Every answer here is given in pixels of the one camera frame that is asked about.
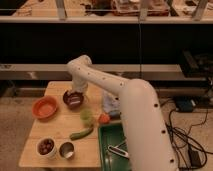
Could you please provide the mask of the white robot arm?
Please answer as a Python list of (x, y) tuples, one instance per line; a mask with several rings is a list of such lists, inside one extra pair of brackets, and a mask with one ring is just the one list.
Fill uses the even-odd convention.
[(119, 109), (132, 171), (179, 171), (169, 133), (153, 86), (92, 68), (89, 56), (67, 63), (72, 91), (84, 93), (88, 82), (119, 98)]

